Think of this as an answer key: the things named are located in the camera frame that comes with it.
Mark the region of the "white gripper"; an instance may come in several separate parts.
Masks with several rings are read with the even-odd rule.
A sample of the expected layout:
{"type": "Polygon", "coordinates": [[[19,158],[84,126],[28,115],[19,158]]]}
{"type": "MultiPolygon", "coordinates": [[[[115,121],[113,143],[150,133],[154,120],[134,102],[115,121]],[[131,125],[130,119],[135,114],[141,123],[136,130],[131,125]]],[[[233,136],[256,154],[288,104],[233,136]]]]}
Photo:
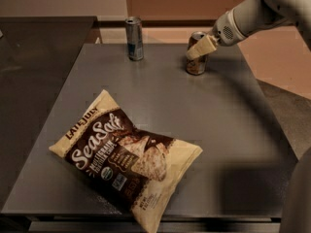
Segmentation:
{"type": "Polygon", "coordinates": [[[218,44],[230,47],[246,39],[246,36],[239,30],[235,22],[234,10],[226,12],[216,20],[212,35],[192,34],[190,39],[193,41],[193,45],[187,51],[187,58],[194,60],[215,51],[218,44]]]}

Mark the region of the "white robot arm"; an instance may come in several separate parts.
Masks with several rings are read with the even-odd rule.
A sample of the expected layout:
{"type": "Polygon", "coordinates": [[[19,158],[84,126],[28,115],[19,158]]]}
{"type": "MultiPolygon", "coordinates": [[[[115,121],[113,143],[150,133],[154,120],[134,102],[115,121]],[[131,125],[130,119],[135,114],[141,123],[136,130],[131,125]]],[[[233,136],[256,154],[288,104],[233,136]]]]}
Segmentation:
{"type": "MultiPolygon", "coordinates": [[[[189,60],[236,45],[251,35],[292,24],[311,49],[311,0],[245,0],[220,16],[187,52],[189,60]]],[[[279,233],[311,233],[311,149],[294,167],[279,233]]]]}

